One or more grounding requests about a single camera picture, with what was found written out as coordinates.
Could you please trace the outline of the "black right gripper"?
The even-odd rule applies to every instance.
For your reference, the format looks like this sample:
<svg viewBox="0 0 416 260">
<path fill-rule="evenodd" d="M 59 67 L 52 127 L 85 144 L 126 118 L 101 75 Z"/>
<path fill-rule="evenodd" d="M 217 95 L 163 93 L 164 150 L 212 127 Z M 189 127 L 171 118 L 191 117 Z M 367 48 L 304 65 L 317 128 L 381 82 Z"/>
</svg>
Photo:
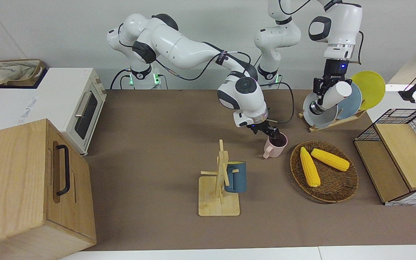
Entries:
<svg viewBox="0 0 416 260">
<path fill-rule="evenodd" d="M 256 135 L 259 131 L 266 134 L 269 138 L 275 138 L 275 140 L 282 141 L 282 134 L 277 127 L 270 126 L 266 120 L 262 123 L 248 125 L 248 128 Z"/>
</svg>

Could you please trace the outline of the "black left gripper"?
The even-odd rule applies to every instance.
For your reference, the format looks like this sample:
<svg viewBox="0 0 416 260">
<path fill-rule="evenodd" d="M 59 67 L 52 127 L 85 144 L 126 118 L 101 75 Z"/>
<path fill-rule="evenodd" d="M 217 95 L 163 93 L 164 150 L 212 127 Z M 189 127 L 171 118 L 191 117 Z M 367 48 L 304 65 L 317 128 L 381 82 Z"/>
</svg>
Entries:
<svg viewBox="0 0 416 260">
<path fill-rule="evenodd" d="M 314 78 L 313 93 L 317 95 L 317 103 L 322 106 L 323 98 L 329 87 L 343 82 L 350 85 L 350 79 L 345 78 L 348 69 L 348 60 L 327 59 L 325 63 L 323 78 Z"/>
</svg>

